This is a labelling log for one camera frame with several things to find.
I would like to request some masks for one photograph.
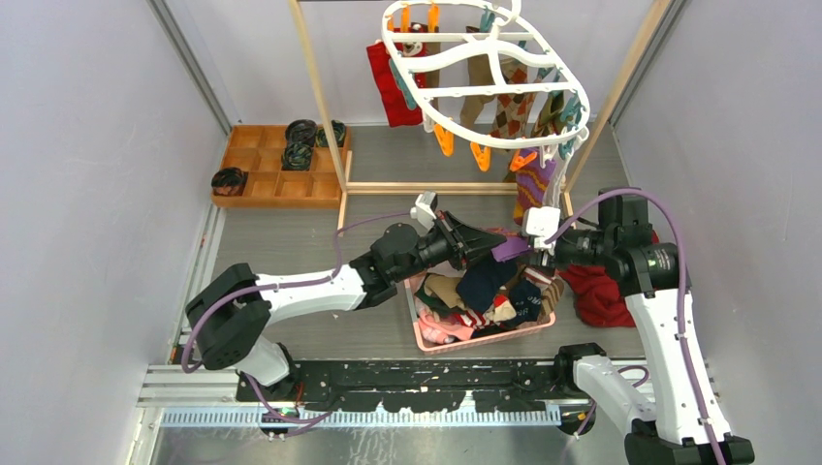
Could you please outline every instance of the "gray wall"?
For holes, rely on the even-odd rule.
[[[822,4],[692,1],[617,135],[684,228],[704,353],[757,463],[819,463]]]
[[[231,117],[246,124],[288,124],[300,117],[319,118],[288,2],[168,2]],[[392,3],[302,4],[333,118],[349,124],[386,124],[365,47],[380,38],[380,18]],[[580,80],[591,111],[596,113],[652,0],[522,3],[522,17],[543,34]],[[443,5],[440,10],[443,32],[464,32],[466,24],[478,24],[482,13],[477,8],[453,5]],[[412,20],[427,22],[427,8],[412,7]],[[441,78],[441,87],[467,85],[465,64],[446,68]],[[461,105],[462,99],[440,102],[443,113],[454,118],[459,116]],[[534,105],[541,106],[542,101]],[[479,119],[491,122],[495,107],[488,105],[486,110]]]
[[[224,137],[144,0],[0,7],[0,463],[122,463]]]

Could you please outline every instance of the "pink basket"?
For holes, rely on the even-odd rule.
[[[453,342],[451,344],[434,344],[433,342],[429,342],[426,339],[423,339],[423,333],[420,330],[419,316],[417,315],[417,302],[416,297],[414,297],[414,293],[417,291],[417,289],[419,289],[422,280],[423,276],[416,276],[410,279],[406,279],[405,281],[403,281],[403,286],[405,287],[405,296],[408,299],[408,308],[411,311],[411,322],[414,327],[414,336],[417,338],[417,347],[419,347],[420,350],[427,355],[443,354],[446,352],[458,351],[460,349],[466,349],[469,347],[482,346],[484,344],[491,344],[494,342],[505,341],[517,337],[523,337],[527,336],[528,334],[534,334],[536,332],[539,332],[545,329],[546,327],[552,326],[554,323],[556,323],[556,316],[554,312],[551,312],[550,314],[546,315],[543,322],[523,329],[515,329],[513,331],[503,332],[502,334],[481,337],[479,339],[471,339],[470,341],[459,341]]]

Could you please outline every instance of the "wooden frame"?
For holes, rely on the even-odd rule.
[[[331,1],[331,0],[303,0],[303,1]],[[574,188],[580,174],[585,167],[588,157],[590,156],[593,146],[602,135],[611,115],[614,112],[619,98],[625,89],[629,79],[637,68],[640,59],[643,56],[648,44],[650,43],[654,32],[659,27],[665,12],[670,7],[673,0],[653,0],[645,20],[643,20],[639,31],[637,32],[631,48],[628,49],[628,54],[625,56],[619,73],[616,75],[614,84],[611,86],[611,91],[605,99],[602,108],[597,112],[596,120],[593,122],[588,140],[580,148],[581,152],[576,156],[579,157],[579,162],[571,170],[567,178],[567,182],[562,187],[561,203],[562,208],[566,214],[573,213],[571,206],[571,190]],[[311,87],[314,90],[314,98],[317,101],[317,109],[320,112],[320,118],[323,126],[330,128],[332,126],[329,118],[328,107],[326,105],[325,95],[323,94],[322,80],[317,67],[317,59],[314,55],[314,49],[311,46],[311,41],[308,36],[308,27],[305,24],[305,16],[302,13],[300,0],[288,0],[291,8],[294,23],[297,26],[297,32],[300,36],[300,44],[302,45],[302,52],[305,57],[305,66],[308,69],[308,75],[311,78]],[[354,159],[354,153],[348,152],[345,166],[343,167],[342,157],[339,154],[339,147],[333,138],[329,138],[329,149],[331,150],[334,169],[336,177],[342,190],[342,200],[339,207],[339,218],[337,225],[339,228],[345,223],[345,212],[347,209],[347,202],[350,196],[353,195],[409,195],[420,194],[424,190],[434,190],[439,194],[452,195],[507,195],[515,194],[516,186],[514,184],[498,183],[498,182],[358,182],[350,181],[351,164]]]

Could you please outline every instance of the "orange clothespin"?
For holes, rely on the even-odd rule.
[[[408,27],[411,26],[411,7],[407,3],[403,3],[402,7],[402,23],[399,25],[401,32],[408,32]]]
[[[514,154],[514,157],[511,158],[511,165],[508,166],[508,170],[513,172],[517,171],[520,168],[524,167],[525,165],[533,162],[537,158],[537,152],[531,152],[526,156],[521,156],[520,151],[517,150],[517,153]]]
[[[428,32],[436,32],[439,27],[439,7],[434,0],[431,0],[431,7],[428,9]]]
[[[471,142],[471,153],[474,154],[474,160],[477,161],[480,171],[488,171],[490,168],[490,147],[480,148],[479,143]]]
[[[436,123],[434,124],[434,135],[437,137],[442,154],[446,157],[454,155],[454,133]]]

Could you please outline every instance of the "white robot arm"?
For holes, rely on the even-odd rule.
[[[334,270],[270,276],[252,273],[245,263],[230,267],[186,307],[189,322],[195,326],[206,309],[211,311],[209,307],[225,295],[249,290],[201,325],[196,341],[205,368],[234,366],[270,393],[287,393],[293,387],[289,377],[296,368],[282,345],[262,336],[266,326],[298,315],[376,306],[396,295],[395,284],[401,280],[446,261],[463,269],[506,240],[466,226],[448,212],[436,211],[433,193],[417,198],[411,216],[429,229],[425,236],[407,224],[391,225],[367,253]],[[724,463],[752,463],[750,442],[731,434],[711,390],[693,331],[690,295],[685,300],[686,331],[679,334],[677,248],[652,243],[647,202],[637,196],[615,196],[600,203],[596,229],[567,230],[560,240],[545,244],[557,232],[558,219],[553,208],[527,212],[522,233],[532,239],[532,248],[521,260],[551,268],[569,264],[606,267],[619,284],[640,332],[655,403],[622,378],[595,344],[560,348],[553,367],[559,382],[585,392],[596,401],[598,411],[619,427],[632,465],[717,463],[706,422],[718,438],[713,442],[720,444]],[[700,415],[697,407],[702,399],[689,383],[680,349],[683,336],[689,341],[707,418]]]

